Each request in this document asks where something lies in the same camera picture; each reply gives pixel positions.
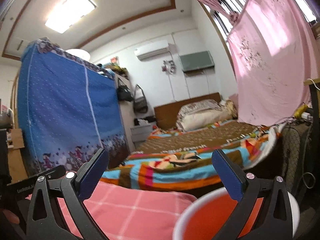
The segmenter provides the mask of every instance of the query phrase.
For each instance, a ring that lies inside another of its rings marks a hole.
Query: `ceiling light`
[[[91,0],[66,0],[54,8],[45,25],[58,33],[64,33],[95,7]]]

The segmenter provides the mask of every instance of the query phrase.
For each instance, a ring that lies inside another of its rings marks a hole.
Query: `blue fabric wardrobe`
[[[26,48],[21,61],[18,122],[29,174],[57,165],[77,171],[101,147],[110,152],[111,166],[126,158],[112,71],[41,40]]]

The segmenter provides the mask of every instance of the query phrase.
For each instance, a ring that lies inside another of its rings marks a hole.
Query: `headboard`
[[[201,97],[190,98],[183,101],[170,103],[163,106],[156,106],[154,110],[157,119],[157,126],[161,129],[169,129],[174,127],[176,125],[178,112],[182,106],[202,101],[205,99],[213,99],[218,103],[221,101],[220,94],[214,93]]]

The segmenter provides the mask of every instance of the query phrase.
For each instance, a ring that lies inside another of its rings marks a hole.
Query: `hanging bag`
[[[118,89],[117,89],[117,95],[119,101],[133,101],[133,96],[130,92],[130,89],[123,83],[123,81],[118,78]]]
[[[137,91],[139,90],[141,90],[141,95],[137,96]],[[148,112],[147,99],[144,95],[142,88],[139,85],[136,85],[134,89],[133,97],[134,97],[134,103],[133,103],[134,112],[139,114],[145,114],[146,112]]]

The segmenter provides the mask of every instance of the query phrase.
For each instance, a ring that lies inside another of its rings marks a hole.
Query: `ceiling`
[[[64,1],[15,0],[0,33],[2,57],[19,60],[27,44],[42,37],[65,50],[84,48],[90,52],[121,35],[191,11],[190,0],[93,0],[95,10],[61,34],[45,22],[52,9]]]

